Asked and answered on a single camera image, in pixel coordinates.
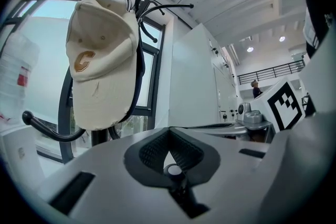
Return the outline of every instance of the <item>baseball cap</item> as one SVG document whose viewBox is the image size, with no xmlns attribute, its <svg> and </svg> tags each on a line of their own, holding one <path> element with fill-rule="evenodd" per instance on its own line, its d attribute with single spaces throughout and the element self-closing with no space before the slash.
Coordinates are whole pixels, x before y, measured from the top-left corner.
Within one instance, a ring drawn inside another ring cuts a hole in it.
<svg viewBox="0 0 336 224">
<path fill-rule="evenodd" d="M 66 42 L 76 124 L 102 130 L 129 113 L 135 94 L 139 30 L 123 0 L 81 0 Z"/>
</svg>

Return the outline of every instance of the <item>railing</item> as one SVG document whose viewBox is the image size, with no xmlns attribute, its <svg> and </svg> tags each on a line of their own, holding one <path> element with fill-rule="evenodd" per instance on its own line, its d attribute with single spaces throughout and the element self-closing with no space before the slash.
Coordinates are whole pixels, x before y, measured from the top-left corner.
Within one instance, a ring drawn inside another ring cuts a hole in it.
<svg viewBox="0 0 336 224">
<path fill-rule="evenodd" d="M 252 81 L 260 81 L 265 79 L 272 79 L 281 76 L 290 75 L 300 72 L 305 67 L 303 60 L 286 63 L 281 66 L 271 67 L 256 72 L 251 72 L 238 76 L 240 85 L 251 83 Z"/>
</svg>

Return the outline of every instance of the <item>cap brim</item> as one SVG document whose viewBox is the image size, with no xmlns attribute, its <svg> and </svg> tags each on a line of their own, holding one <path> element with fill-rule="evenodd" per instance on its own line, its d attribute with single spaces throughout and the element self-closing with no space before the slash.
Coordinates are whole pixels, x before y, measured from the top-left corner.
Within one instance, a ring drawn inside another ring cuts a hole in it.
<svg viewBox="0 0 336 224">
<path fill-rule="evenodd" d="M 136 56 L 102 77 L 73 82 L 73 107 L 79 127 L 92 131 L 107 129 L 125 117 L 134 96 Z"/>
</svg>

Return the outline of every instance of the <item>letter c logo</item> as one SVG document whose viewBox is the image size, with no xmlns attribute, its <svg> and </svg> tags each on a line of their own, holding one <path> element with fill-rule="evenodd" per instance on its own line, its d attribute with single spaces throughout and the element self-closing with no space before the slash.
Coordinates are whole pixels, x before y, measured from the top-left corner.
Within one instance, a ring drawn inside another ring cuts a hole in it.
<svg viewBox="0 0 336 224">
<path fill-rule="evenodd" d="M 76 61 L 75 61 L 75 71 L 76 72 L 82 72 L 83 70 L 85 70 L 89 64 L 90 61 L 84 61 L 84 58 L 92 58 L 93 56 L 95 56 L 95 52 L 93 51 L 84 51 L 82 52 L 80 55 L 78 55 Z"/>
</svg>

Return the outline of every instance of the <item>red label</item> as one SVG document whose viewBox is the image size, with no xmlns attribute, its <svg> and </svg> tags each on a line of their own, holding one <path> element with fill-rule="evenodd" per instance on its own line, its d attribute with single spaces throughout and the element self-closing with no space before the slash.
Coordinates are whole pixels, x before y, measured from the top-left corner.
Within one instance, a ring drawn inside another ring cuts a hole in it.
<svg viewBox="0 0 336 224">
<path fill-rule="evenodd" d="M 17 84 L 19 86 L 27 87 L 28 73 L 29 73 L 29 70 L 27 68 L 21 67 L 19 77 L 17 78 Z"/>
</svg>

